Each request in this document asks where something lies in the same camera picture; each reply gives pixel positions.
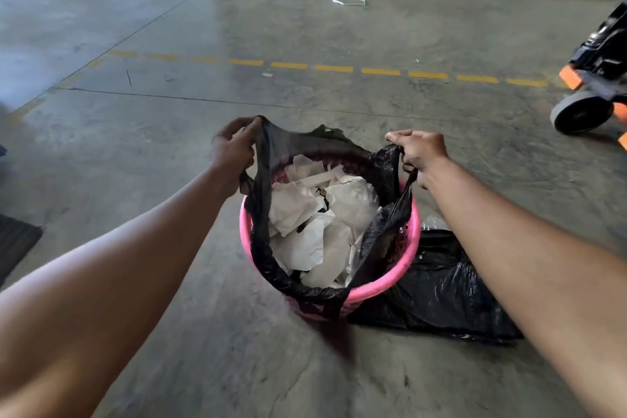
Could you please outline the person's right forearm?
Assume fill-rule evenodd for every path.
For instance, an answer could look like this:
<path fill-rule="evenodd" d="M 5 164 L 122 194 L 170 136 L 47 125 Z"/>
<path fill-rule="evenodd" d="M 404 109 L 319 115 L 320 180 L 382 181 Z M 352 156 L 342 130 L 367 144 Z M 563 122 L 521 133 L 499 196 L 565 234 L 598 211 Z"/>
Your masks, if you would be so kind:
<path fill-rule="evenodd" d="M 627 418 L 627 261 L 448 158 L 416 167 L 484 283 L 588 413 Z"/>

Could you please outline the pink plastic waste basket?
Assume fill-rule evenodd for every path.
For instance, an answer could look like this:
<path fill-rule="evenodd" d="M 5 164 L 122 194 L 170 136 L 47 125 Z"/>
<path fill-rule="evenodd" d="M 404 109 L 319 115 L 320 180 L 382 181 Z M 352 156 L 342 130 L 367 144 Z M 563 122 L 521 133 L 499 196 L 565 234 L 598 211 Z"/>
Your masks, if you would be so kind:
<path fill-rule="evenodd" d="M 277 290 L 291 307 L 311 319 L 343 318 L 371 299 L 394 286 L 409 269 L 418 250 L 420 238 L 418 209 L 411 185 L 401 190 L 398 181 L 383 184 L 376 190 L 374 180 L 365 178 L 374 187 L 381 210 L 367 228 L 357 261 L 357 271 L 348 287 L 306 287 L 284 272 L 270 247 L 268 214 L 270 190 L 261 190 L 261 179 L 243 175 L 250 188 L 240 213 L 241 243 L 262 278 Z"/>

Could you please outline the person's left hand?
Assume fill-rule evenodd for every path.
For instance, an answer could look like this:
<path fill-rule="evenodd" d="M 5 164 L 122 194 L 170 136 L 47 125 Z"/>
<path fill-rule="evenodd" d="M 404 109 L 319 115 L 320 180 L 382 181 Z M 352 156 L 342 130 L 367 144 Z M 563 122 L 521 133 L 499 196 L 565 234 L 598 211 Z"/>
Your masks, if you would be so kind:
<path fill-rule="evenodd" d="M 243 125 L 244 118 L 236 118 L 213 138 L 209 164 L 211 183 L 224 199 L 235 194 L 239 188 L 240 175 L 255 161 L 254 146 L 246 149 L 240 144 Z"/>

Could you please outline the person's left forearm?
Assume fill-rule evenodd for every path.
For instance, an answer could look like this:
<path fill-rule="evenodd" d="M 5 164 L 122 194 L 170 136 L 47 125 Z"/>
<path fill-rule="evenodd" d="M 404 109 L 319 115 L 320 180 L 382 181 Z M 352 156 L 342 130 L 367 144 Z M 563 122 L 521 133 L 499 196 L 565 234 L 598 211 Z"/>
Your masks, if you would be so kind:
<path fill-rule="evenodd" d="M 212 166 L 0 293 L 0 418 L 90 418 L 181 287 L 242 170 Z"/>

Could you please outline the black plastic bin liner bag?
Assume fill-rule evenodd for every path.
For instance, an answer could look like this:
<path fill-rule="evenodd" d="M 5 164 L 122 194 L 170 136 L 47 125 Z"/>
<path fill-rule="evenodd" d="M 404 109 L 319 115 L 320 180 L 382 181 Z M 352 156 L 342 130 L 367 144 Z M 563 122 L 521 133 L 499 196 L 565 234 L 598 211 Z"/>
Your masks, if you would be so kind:
<path fill-rule="evenodd" d="M 416 175 L 399 179 L 399 146 L 369 152 L 339 129 L 262 118 L 255 148 L 255 177 L 240 175 L 241 243 L 294 311 L 343 318 L 396 284 L 420 238 Z"/>

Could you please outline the dark floor mat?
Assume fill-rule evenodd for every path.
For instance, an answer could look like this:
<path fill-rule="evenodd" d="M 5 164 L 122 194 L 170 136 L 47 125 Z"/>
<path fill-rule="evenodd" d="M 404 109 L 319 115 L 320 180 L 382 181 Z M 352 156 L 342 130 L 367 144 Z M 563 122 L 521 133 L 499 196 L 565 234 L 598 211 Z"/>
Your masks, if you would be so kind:
<path fill-rule="evenodd" d="M 43 236 L 43 228 L 0 214 L 0 288 Z"/>

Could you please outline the person's right hand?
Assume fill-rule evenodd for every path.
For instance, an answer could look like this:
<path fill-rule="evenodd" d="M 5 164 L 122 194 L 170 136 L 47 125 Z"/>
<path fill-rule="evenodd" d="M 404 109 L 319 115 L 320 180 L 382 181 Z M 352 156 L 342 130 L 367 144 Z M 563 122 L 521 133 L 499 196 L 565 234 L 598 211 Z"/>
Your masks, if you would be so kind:
<path fill-rule="evenodd" d="M 408 173 L 416 172 L 419 186 L 429 190 L 454 162 L 448 155 L 442 134 L 413 130 L 412 144 L 396 146 L 403 150 L 403 169 Z"/>

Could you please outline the pile of white waste paper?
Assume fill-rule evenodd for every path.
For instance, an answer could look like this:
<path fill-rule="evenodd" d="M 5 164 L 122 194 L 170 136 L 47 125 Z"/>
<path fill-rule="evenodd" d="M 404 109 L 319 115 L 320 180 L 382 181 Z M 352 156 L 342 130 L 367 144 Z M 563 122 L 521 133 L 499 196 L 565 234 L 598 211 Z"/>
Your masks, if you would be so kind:
<path fill-rule="evenodd" d="M 273 182 L 268 214 L 272 255 L 306 287 L 348 287 L 367 228 L 381 206 L 362 176 L 296 155 Z"/>

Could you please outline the orange black pallet truck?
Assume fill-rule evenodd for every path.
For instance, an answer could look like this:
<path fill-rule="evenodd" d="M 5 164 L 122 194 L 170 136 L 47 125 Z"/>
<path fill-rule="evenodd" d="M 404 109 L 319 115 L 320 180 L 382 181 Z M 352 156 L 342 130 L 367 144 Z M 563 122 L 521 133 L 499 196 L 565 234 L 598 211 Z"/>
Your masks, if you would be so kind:
<path fill-rule="evenodd" d="M 615 117 L 626 127 L 617 142 L 627 152 L 627 0 L 576 48 L 559 78 L 572 93 L 553 107 L 554 129 L 580 135 Z"/>

